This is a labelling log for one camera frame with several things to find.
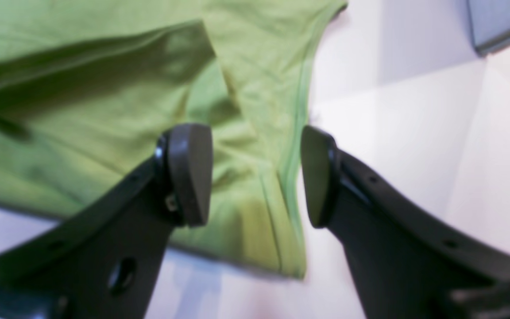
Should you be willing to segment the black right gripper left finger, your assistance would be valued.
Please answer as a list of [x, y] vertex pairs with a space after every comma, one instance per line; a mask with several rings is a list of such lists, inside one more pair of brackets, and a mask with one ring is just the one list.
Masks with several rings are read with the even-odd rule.
[[173, 230], [207, 224], [213, 157], [208, 125], [176, 125], [98, 201], [0, 253], [0, 319], [143, 319]]

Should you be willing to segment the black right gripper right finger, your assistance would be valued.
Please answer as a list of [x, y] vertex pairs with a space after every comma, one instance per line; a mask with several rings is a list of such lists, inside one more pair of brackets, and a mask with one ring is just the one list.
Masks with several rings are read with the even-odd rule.
[[300, 141], [312, 226], [342, 244], [368, 319], [510, 319], [510, 254], [435, 218], [327, 132]]

